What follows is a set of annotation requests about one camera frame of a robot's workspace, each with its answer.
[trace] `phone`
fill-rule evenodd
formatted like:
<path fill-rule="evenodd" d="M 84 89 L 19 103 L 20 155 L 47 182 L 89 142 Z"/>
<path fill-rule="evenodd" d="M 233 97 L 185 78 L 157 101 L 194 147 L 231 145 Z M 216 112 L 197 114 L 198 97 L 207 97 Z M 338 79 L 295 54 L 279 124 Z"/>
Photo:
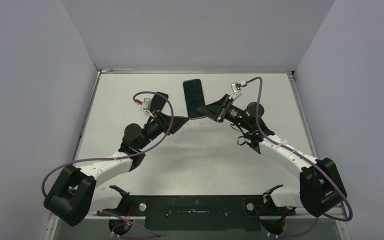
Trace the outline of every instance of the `phone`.
<path fill-rule="evenodd" d="M 189 119 L 205 118 L 205 115 L 197 111 L 197 108 L 205 105 L 203 86 L 200 79 L 192 79 L 183 82 L 184 99 L 186 100 L 187 117 Z"/>

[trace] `smartphone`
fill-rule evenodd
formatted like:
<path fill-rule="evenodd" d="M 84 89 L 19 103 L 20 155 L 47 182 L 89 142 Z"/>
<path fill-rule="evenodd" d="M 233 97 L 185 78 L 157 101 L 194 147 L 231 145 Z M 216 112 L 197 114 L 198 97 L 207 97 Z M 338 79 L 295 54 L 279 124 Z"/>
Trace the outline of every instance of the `smartphone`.
<path fill-rule="evenodd" d="M 205 105 L 203 86 L 200 79 L 192 79 L 183 82 L 184 99 L 186 100 L 187 117 L 189 119 L 205 118 L 205 115 L 197 111 L 197 108 Z"/>

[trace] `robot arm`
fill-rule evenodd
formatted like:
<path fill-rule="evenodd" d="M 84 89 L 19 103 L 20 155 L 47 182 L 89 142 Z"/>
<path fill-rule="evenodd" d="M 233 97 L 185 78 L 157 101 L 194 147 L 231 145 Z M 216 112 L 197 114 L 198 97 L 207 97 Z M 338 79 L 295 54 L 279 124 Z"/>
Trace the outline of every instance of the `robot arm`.
<path fill-rule="evenodd" d="M 231 122 L 233 126 L 243 132 L 243 136 L 240 138 L 244 138 L 251 149 L 275 160 L 299 179 L 299 189 L 278 185 L 265 192 L 263 194 L 264 205 L 267 208 L 305 208 L 311 215 L 319 217 L 341 203 L 342 198 L 333 186 L 314 166 L 301 158 L 301 156 L 305 156 L 305 153 L 288 145 L 287 141 L 280 139 L 266 126 L 262 120 L 264 108 L 261 104 L 251 102 L 245 110 L 233 105 L 233 101 L 241 94 L 240 87 L 246 86 L 246 83 L 233 83 L 231 86 L 233 97 L 226 94 L 220 100 L 199 107 L 197 110 L 217 123 L 222 123 L 224 120 Z M 257 120 L 266 137 L 260 133 Z M 338 169 L 331 159 L 320 160 L 309 155 L 305 157 L 321 168 L 341 192 L 345 196 L 347 195 Z"/>
<path fill-rule="evenodd" d="M 99 186 L 119 174 L 133 171 L 141 164 L 145 154 L 116 158 L 139 153 L 152 140 L 168 131 L 171 117 L 159 110 L 151 114 L 152 121 L 143 128 L 136 123 L 125 128 L 120 149 L 109 160 L 96 161 L 81 167 L 64 167 L 45 197 L 45 208 L 70 226 L 80 223 L 88 213 L 116 208 L 129 193 L 116 186 Z M 175 116 L 169 135 L 176 133 L 188 120 L 187 117 Z"/>

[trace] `bolt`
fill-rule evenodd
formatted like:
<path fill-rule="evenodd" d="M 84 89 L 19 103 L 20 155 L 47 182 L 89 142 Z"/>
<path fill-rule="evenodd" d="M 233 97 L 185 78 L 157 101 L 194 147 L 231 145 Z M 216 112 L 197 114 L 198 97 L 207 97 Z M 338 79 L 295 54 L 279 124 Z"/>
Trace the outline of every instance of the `bolt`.
<path fill-rule="evenodd" d="M 140 211 L 145 211 L 147 209 L 147 205 L 145 204 L 145 203 L 141 203 L 141 204 L 139 204 L 139 210 Z"/>
<path fill-rule="evenodd" d="M 251 202 L 248 203 L 248 204 L 246 205 L 246 209 L 248 209 L 249 211 L 253 211 L 253 210 L 254 210 L 254 204 L 252 204 Z"/>

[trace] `wall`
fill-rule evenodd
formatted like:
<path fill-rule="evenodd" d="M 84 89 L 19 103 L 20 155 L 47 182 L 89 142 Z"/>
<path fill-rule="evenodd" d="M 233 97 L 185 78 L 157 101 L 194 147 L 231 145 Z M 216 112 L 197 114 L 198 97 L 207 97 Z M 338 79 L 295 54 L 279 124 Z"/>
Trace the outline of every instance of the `wall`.
<path fill-rule="evenodd" d="M 295 70 L 334 0 L 63 0 L 99 69 Z"/>
<path fill-rule="evenodd" d="M 295 78 L 317 152 L 349 194 L 353 239 L 384 239 L 384 1 L 336 0 Z"/>
<path fill-rule="evenodd" d="M 42 239 L 41 181 L 73 158 L 96 75 L 59 0 L 0 0 L 0 240 Z"/>

